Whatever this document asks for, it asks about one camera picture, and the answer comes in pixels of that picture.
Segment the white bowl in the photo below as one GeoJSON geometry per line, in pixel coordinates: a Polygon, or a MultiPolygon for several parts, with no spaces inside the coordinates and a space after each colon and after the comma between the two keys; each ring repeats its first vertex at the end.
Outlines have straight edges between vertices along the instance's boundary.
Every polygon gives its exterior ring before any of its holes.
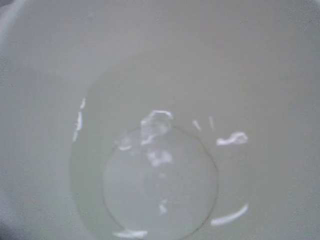
{"type": "Polygon", "coordinates": [[[319,16],[303,0],[15,1],[0,19],[0,237],[319,238],[319,16]],[[199,163],[177,177],[175,158],[164,190],[114,152],[158,110],[181,131],[160,145],[199,163]]]}

